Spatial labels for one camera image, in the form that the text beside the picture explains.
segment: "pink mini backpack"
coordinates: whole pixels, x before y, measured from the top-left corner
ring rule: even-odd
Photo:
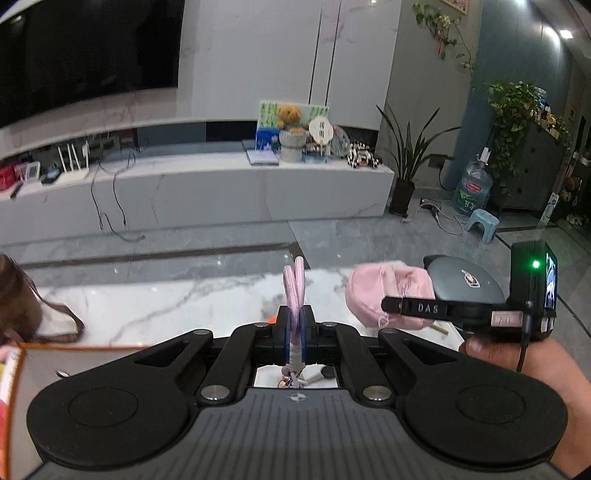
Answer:
[[[367,328],[420,330],[433,323],[431,320],[384,312],[381,304],[386,296],[435,299],[427,270],[409,267],[403,262],[360,265],[349,279],[345,301],[353,315]]]

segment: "white cord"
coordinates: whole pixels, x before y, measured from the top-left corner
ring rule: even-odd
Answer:
[[[438,212],[435,214],[435,220],[437,221],[437,224],[439,226],[439,228],[441,230],[443,230],[445,233],[449,233],[450,235],[461,235],[462,233],[464,233],[464,225],[466,223],[461,223],[460,219],[457,217],[457,215],[454,215],[453,218],[450,217],[449,215],[447,215],[443,210],[441,210],[441,208],[439,208],[439,206],[435,205],[434,203],[430,203],[429,201],[422,203],[421,205],[418,206],[417,210],[415,210],[414,215],[412,218],[405,218],[404,220],[402,220],[403,223],[410,223],[412,222],[414,219],[417,218],[417,213],[421,208],[425,208],[425,205],[429,205],[432,208],[435,208],[435,210],[438,210]],[[460,226],[460,229],[462,230],[461,232],[450,232],[449,230],[447,230],[446,228],[443,227],[443,225],[441,225],[441,222],[439,221],[439,213],[441,213],[445,218],[451,220],[451,221],[456,221],[458,223],[458,225]]]

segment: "tile floor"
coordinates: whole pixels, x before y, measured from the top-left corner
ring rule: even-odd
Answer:
[[[414,213],[418,200],[409,208]],[[444,206],[447,213],[452,211]],[[442,219],[451,231],[457,222]],[[412,222],[381,218],[257,223],[141,232],[127,243],[113,235],[72,238],[0,248],[19,261],[41,286],[120,284],[280,273],[301,249],[310,268],[351,267],[363,262],[402,260],[422,265],[423,256],[456,255],[485,267],[509,289],[510,245],[540,235],[558,258],[558,322],[555,337],[591,377],[591,244],[556,225],[535,230],[525,214],[501,217],[497,238],[486,245],[479,231],[450,235],[421,210]],[[138,232],[129,234],[132,238]]]

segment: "gray ribbed surface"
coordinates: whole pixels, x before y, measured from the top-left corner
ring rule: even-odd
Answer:
[[[394,413],[365,408],[345,390],[252,388],[229,407],[204,410],[169,451],[113,472],[81,472],[47,464],[31,480],[553,480],[552,467],[477,473],[423,452]]]

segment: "brown bag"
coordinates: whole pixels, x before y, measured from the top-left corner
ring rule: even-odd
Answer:
[[[39,298],[58,312],[70,316],[76,323],[76,333],[37,335],[41,325]],[[26,343],[73,343],[84,333],[84,323],[65,305],[45,300],[35,283],[9,256],[0,254],[0,332],[11,337],[13,332]]]

